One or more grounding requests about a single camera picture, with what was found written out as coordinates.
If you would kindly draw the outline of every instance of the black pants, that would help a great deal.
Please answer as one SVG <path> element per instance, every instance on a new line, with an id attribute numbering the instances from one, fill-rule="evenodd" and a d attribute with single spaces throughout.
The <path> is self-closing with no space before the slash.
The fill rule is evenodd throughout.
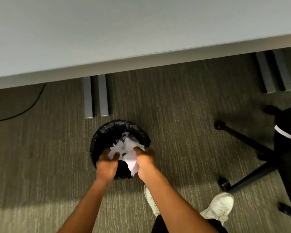
<path id="1" fill-rule="evenodd" d="M 222 227 L 221 222 L 216 219 L 207 219 L 210 225 L 213 226 L 219 233 L 227 233 L 227 230 Z M 152 228 L 152 233 L 168 233 L 167 227 L 161 215 L 158 215 L 155 219 L 155 223 Z"/>

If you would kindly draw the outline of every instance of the black cable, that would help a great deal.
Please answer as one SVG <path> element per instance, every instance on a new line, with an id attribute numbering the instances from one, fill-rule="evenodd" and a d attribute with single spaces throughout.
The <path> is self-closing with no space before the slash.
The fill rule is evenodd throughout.
<path id="1" fill-rule="evenodd" d="M 42 87 L 42 90 L 40 91 L 40 93 L 39 93 L 39 95 L 38 95 L 38 98 L 36 99 L 36 101 L 28 108 L 28 109 L 26 109 L 25 111 L 23 111 L 23 112 L 21 112 L 21 113 L 19 113 L 19 114 L 16 114 L 16 115 L 14 115 L 14 116 L 12 116 L 12 117 L 8 117 L 8 118 L 6 118 L 6 119 L 0 119 L 0 122 L 1 121 L 5 121 L 5 120 L 9 120 L 9 119 L 12 119 L 12 118 L 15 118 L 15 117 L 17 117 L 17 116 L 19 116 L 19 115 L 22 115 L 22 114 L 24 114 L 24 113 L 26 113 L 28 110 L 30 110 L 32 107 L 34 107 L 35 106 L 35 104 L 38 102 L 38 100 L 39 100 L 39 98 L 40 98 L 40 96 L 41 96 L 41 94 L 42 94 L 42 92 L 43 92 L 43 90 L 44 90 L 44 88 L 45 88 L 45 85 L 46 85 L 46 83 L 43 85 L 43 87 Z"/>

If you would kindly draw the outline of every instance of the white sneaker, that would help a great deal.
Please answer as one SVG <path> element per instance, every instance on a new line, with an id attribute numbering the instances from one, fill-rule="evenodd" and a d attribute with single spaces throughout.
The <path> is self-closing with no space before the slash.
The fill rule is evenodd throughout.
<path id="1" fill-rule="evenodd" d="M 216 195 L 208 208 L 200 212 L 205 219 L 216 219 L 223 223 L 228 220 L 228 215 L 234 205 L 234 197 L 226 192 Z"/>
<path id="2" fill-rule="evenodd" d="M 156 203 L 154 202 L 154 199 L 152 198 L 151 193 L 146 185 L 144 186 L 144 190 L 145 190 L 146 199 L 147 199 L 150 207 L 152 208 L 154 215 L 155 216 L 160 215 L 161 213 L 159 212 L 159 209 L 157 208 Z"/>

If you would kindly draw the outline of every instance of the white stripe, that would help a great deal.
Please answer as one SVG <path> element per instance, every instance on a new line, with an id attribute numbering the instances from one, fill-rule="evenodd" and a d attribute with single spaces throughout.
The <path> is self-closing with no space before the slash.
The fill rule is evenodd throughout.
<path id="1" fill-rule="evenodd" d="M 289 133 L 286 133 L 285 131 L 281 130 L 277 125 L 275 126 L 275 130 L 279 132 L 281 135 L 291 139 L 291 135 Z"/>

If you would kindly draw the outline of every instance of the gray carpet floor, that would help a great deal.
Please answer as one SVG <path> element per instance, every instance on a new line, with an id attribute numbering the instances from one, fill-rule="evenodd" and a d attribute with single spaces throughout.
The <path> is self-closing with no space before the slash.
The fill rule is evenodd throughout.
<path id="1" fill-rule="evenodd" d="M 291 48 L 284 51 L 291 73 Z M 148 132 L 162 173 L 198 211 L 220 192 L 219 174 L 235 183 L 263 162 L 213 128 L 222 119 L 272 148 L 273 118 L 263 104 L 291 107 L 291 92 L 263 93 L 251 54 L 107 75 L 111 116 L 85 120 L 81 79 L 48 83 L 29 112 L 0 122 L 0 232 L 55 232 L 95 179 L 93 133 L 113 119 Z M 0 118 L 32 104 L 42 85 L 0 90 Z M 278 172 L 234 194 L 225 227 L 236 232 L 291 232 Z M 150 232 L 155 216 L 138 178 L 114 181 L 94 232 Z"/>

